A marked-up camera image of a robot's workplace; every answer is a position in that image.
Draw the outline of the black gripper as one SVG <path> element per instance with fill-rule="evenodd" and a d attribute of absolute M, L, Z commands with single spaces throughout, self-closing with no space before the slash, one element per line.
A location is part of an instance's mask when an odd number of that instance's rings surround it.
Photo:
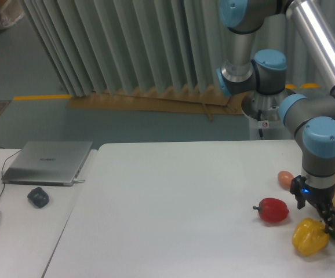
<path fill-rule="evenodd" d="M 333 197 L 335 185 L 328 188 L 313 188 L 305 185 L 306 178 L 298 175 L 291 180 L 289 192 L 294 195 L 297 201 L 297 208 L 302 209 L 305 201 L 314 206 L 325 223 L 325 232 L 335 232 L 335 206 Z"/>

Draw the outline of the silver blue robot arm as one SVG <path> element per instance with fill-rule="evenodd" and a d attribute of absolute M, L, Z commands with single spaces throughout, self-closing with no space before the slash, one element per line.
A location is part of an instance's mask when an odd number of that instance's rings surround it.
<path fill-rule="evenodd" d="M 235 35 L 232 57 L 217 69 L 220 89 L 227 97 L 285 93 L 285 56 L 271 49 L 250 53 L 256 31 L 277 14 L 294 24 L 329 88 L 327 97 L 291 94 L 278 105 L 279 121 L 302 151 L 302 173 L 293 179 L 290 193 L 299 209 L 309 203 L 326 231 L 335 231 L 335 34 L 317 1 L 220 1 L 220 20 Z"/>

